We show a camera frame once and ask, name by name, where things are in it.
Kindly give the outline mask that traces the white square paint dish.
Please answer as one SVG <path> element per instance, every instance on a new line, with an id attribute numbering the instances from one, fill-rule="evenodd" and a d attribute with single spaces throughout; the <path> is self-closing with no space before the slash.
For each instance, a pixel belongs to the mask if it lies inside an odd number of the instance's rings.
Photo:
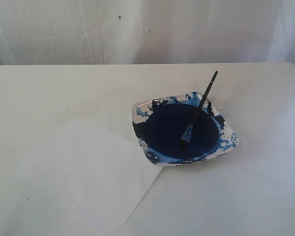
<path id="1" fill-rule="evenodd" d="M 179 145 L 202 94 L 189 92 L 135 103 L 132 125 L 146 158 L 154 165 L 179 166 L 210 160 L 234 149 L 239 138 L 206 100 L 186 149 Z"/>

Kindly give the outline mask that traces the white backdrop curtain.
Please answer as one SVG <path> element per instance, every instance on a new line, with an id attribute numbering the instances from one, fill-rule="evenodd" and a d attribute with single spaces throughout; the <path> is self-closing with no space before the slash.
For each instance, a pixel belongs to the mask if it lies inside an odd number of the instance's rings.
<path id="1" fill-rule="evenodd" d="M 295 0 L 0 0 L 0 64 L 290 61 Z"/>

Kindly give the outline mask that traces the black paintbrush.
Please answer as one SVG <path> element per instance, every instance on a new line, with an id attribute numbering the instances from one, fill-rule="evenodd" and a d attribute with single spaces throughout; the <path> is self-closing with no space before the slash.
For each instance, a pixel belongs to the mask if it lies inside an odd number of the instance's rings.
<path id="1" fill-rule="evenodd" d="M 218 71 L 215 71 L 211 81 L 209 82 L 208 87 L 206 88 L 206 90 L 205 90 L 205 92 L 204 92 L 204 94 L 203 94 L 203 96 L 202 96 L 202 98 L 201 98 L 201 100 L 200 100 L 200 102 L 199 102 L 199 104 L 198 104 L 198 106 L 196 108 L 196 111 L 194 112 L 194 114 L 192 116 L 191 121 L 189 122 L 184 134 L 182 135 L 182 137 L 180 139 L 179 145 L 180 145 L 180 147 L 182 149 L 187 149 L 188 146 L 189 146 L 189 143 L 190 143 L 190 140 L 191 140 L 191 137 L 192 137 L 194 124 L 197 121 L 199 115 L 201 114 L 202 107 L 203 107 L 203 105 L 204 105 L 204 103 L 205 103 L 205 101 L 207 99 L 207 96 L 208 96 L 208 94 L 209 94 L 209 92 L 210 92 L 210 90 L 212 88 L 212 85 L 213 85 L 217 75 L 218 75 Z"/>

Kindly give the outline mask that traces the white paper sheet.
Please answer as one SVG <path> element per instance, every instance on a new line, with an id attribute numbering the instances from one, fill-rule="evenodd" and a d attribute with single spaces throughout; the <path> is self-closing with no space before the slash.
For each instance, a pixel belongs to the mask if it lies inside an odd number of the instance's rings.
<path id="1" fill-rule="evenodd" d="M 142 206 L 161 167 L 140 147 L 74 118 L 55 130 L 27 125 L 13 135 L 20 199 L 7 216 L 14 235 L 146 236 Z"/>

